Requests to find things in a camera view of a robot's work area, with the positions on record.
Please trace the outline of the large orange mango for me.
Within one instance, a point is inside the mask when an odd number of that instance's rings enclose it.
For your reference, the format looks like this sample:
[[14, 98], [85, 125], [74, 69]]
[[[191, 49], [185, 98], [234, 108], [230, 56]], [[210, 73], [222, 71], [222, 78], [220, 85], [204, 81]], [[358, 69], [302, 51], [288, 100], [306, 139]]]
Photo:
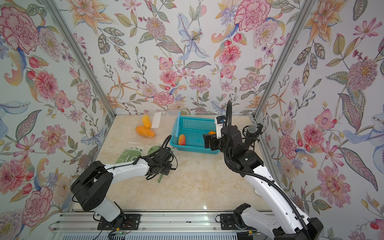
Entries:
[[145, 126], [137, 126], [136, 132], [137, 132], [137, 134], [139, 134], [140, 136], [143, 136], [143, 137], [153, 138], [156, 136], [154, 131], [152, 131], [150, 128], [147, 128]]

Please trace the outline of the small yellow mango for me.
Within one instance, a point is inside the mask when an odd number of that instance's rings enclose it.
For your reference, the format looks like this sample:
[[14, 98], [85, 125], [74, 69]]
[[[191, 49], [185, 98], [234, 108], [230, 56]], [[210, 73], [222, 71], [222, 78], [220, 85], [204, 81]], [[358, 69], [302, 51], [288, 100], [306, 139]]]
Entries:
[[151, 129], [152, 128], [152, 123], [151, 123], [151, 119], [148, 115], [144, 115], [142, 117], [142, 121], [143, 121], [143, 126], [148, 128], [148, 129]]

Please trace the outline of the small red-yellow mango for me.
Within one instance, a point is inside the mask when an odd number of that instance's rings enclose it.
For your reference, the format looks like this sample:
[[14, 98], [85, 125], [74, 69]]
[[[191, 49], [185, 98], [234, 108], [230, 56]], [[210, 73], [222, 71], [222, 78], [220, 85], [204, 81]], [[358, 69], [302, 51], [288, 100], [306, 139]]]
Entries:
[[185, 146], [187, 144], [187, 138], [184, 134], [181, 134], [178, 139], [178, 145]]

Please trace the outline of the clear zip-top bag blue zipper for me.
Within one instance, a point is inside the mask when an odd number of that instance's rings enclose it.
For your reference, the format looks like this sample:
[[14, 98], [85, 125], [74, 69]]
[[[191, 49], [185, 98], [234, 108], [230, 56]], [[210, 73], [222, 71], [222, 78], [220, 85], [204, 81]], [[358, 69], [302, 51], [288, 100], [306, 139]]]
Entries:
[[173, 132], [173, 126], [176, 122], [177, 118], [180, 116], [179, 110], [170, 110], [164, 112], [155, 112], [144, 114], [148, 115], [151, 119], [152, 128], [151, 130], [155, 132], [156, 136], [153, 138], [143, 137], [137, 134], [136, 127], [143, 126], [142, 117], [144, 115], [138, 116], [136, 120], [134, 120], [133, 124], [133, 133], [138, 137], [147, 138], [147, 139], [160, 139], [165, 138], [168, 135], [171, 135]]

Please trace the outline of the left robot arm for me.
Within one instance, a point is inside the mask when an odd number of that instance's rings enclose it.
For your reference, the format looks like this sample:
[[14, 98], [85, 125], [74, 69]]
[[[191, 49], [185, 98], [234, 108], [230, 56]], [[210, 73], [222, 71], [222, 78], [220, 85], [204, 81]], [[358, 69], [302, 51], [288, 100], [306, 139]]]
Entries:
[[104, 165], [95, 161], [72, 183], [71, 192], [84, 211], [93, 211], [108, 223], [120, 226], [125, 214], [107, 197], [110, 186], [135, 177], [151, 180], [158, 175], [167, 176], [177, 169], [172, 166], [176, 159], [169, 147], [163, 147], [126, 163]]

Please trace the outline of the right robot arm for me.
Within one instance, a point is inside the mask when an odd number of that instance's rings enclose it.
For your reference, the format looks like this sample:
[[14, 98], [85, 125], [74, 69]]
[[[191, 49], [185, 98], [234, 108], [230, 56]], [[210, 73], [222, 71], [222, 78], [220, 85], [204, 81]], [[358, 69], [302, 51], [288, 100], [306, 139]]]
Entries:
[[206, 149], [219, 150], [226, 166], [250, 183], [268, 204], [274, 217], [263, 214], [249, 204], [234, 210], [235, 226], [241, 230], [253, 228], [273, 240], [317, 240], [324, 229], [317, 218], [310, 218], [288, 197], [265, 166], [250, 149], [262, 132], [262, 124], [245, 127], [224, 126], [216, 134], [204, 134]]

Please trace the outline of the teal plastic basket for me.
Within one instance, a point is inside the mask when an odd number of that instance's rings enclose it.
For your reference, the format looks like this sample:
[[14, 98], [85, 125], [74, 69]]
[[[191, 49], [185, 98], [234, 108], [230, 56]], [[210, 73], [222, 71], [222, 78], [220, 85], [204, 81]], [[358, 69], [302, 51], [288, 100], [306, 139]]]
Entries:
[[[178, 151], [217, 155], [220, 152], [219, 150], [205, 149], [203, 136], [215, 130], [216, 123], [214, 119], [177, 117], [172, 130], [171, 146]], [[181, 135], [186, 137], [185, 146], [179, 145]]]

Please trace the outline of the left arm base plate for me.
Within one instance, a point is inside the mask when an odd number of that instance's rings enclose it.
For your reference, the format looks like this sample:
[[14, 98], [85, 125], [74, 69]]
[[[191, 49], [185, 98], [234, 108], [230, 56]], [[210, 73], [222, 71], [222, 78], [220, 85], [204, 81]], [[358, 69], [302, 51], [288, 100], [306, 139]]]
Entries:
[[125, 214], [125, 216], [118, 216], [116, 220], [108, 222], [105, 218], [101, 217], [97, 230], [138, 230], [141, 220], [140, 214]]

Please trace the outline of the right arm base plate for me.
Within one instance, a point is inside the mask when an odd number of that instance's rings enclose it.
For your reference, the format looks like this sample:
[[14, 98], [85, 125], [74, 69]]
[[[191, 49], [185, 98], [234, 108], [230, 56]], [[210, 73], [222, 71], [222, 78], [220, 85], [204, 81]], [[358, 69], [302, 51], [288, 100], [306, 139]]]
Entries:
[[222, 230], [256, 231], [255, 228], [246, 226], [235, 214], [220, 214], [215, 218], [215, 221], [221, 225]]

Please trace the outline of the aluminium rail front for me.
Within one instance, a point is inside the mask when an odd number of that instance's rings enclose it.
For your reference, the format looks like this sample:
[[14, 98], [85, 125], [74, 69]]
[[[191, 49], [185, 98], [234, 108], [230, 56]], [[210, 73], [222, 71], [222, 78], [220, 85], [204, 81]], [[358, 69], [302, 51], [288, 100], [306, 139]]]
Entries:
[[[239, 232], [232, 212], [214, 211], [133, 211], [126, 212], [127, 230], [137, 233], [165, 232]], [[91, 212], [59, 214], [56, 222], [49, 225], [52, 233], [108, 233], [109, 224], [102, 224], [101, 217]]]

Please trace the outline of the right aluminium corner post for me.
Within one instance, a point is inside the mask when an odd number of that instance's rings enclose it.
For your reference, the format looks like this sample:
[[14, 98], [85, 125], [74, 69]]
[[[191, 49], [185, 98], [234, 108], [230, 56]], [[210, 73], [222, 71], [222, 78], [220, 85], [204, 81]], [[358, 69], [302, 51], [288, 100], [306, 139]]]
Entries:
[[304, 21], [307, 19], [307, 17], [310, 14], [311, 8], [313, 7], [314, 2], [313, 1], [304, 1], [303, 6], [301, 7], [300, 11], [298, 12], [298, 17], [295, 21], [295, 24], [292, 27], [291, 35], [287, 40], [287, 43], [285, 44], [282, 53], [277, 59], [277, 63], [275, 65], [274, 70], [272, 71], [272, 75], [269, 78], [266, 88], [263, 90], [263, 95], [261, 98], [261, 101], [258, 105], [258, 107], [255, 110], [255, 113], [253, 115], [253, 120], [257, 120], [259, 117], [262, 116], [263, 108], [265, 104], [267, 103], [268, 97], [271, 94], [271, 91], [278, 79], [278, 76], [280, 75], [283, 67], [286, 65], [286, 62], [289, 58], [290, 53], [294, 49], [295, 42], [298, 39], [298, 36], [304, 26]]

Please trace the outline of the aluminium corner post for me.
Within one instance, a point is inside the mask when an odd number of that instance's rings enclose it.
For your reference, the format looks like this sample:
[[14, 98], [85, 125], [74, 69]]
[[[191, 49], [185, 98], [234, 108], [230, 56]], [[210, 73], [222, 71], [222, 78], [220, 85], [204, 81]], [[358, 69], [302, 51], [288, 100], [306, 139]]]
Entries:
[[86, 73], [87, 77], [89, 78], [89, 81], [92, 87], [94, 88], [97, 96], [99, 97], [102, 105], [104, 106], [105, 111], [110, 115], [110, 117], [112, 118], [112, 121], [114, 121], [116, 118], [116, 112], [113, 110], [110, 102], [108, 101], [105, 93], [103, 92], [103, 89], [99, 81], [97, 80], [97, 77], [95, 76], [92, 68], [90, 67], [89, 63], [84, 57], [81, 47], [78, 45], [73, 33], [71, 32], [69, 26], [67, 25], [67, 22], [65, 21], [62, 14], [60, 13], [60, 10], [56, 5], [55, 1], [42, 0], [42, 3], [47, 9], [48, 13], [51, 14], [53, 21], [58, 26], [58, 29], [60, 30], [60, 32], [63, 34], [63, 38], [66, 40], [69, 47], [74, 52], [74, 56], [79, 66], [83, 69], [83, 71]]
[[294, 49], [295, 42], [298, 39], [298, 36], [304, 26], [304, 21], [307, 19], [307, 17], [310, 14], [311, 8], [313, 7], [314, 2], [313, 1], [304, 1], [303, 6], [301, 7], [300, 11], [298, 12], [298, 17], [295, 21], [295, 24], [292, 27], [291, 35], [287, 40], [287, 43], [285, 44], [282, 53], [277, 59], [277, 63], [275, 65], [274, 70], [272, 71], [272, 75], [269, 78], [266, 88], [263, 90], [263, 95], [261, 98], [261, 101], [258, 105], [258, 107], [255, 110], [255, 113], [253, 115], [253, 120], [257, 120], [259, 117], [262, 116], [263, 108], [265, 104], [267, 103], [268, 97], [271, 94], [271, 91], [278, 79], [278, 76], [280, 75], [283, 67], [286, 65], [286, 62], [289, 58], [290, 53]]

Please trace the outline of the left aluminium corner post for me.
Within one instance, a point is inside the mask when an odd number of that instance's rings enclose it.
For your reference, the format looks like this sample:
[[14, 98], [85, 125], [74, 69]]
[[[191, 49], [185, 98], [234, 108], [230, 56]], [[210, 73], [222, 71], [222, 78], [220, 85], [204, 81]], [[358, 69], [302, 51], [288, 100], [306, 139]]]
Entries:
[[83, 71], [86, 73], [87, 77], [89, 78], [89, 81], [92, 87], [94, 88], [97, 96], [99, 97], [102, 105], [104, 106], [105, 111], [110, 115], [110, 117], [112, 118], [112, 121], [114, 121], [116, 118], [116, 112], [113, 110], [110, 102], [108, 101], [105, 93], [103, 92], [103, 89], [99, 81], [97, 80], [97, 77], [95, 76], [92, 68], [90, 67], [89, 63], [84, 57], [81, 47], [78, 45], [73, 33], [71, 32], [69, 26], [67, 25], [67, 22], [65, 21], [62, 14], [60, 13], [60, 10], [56, 5], [55, 1], [42, 0], [42, 3], [47, 9], [48, 13], [51, 14], [53, 21], [58, 26], [58, 29], [60, 30], [60, 32], [63, 34], [63, 38], [66, 40], [69, 47], [74, 52], [74, 56], [79, 66], [83, 69]]

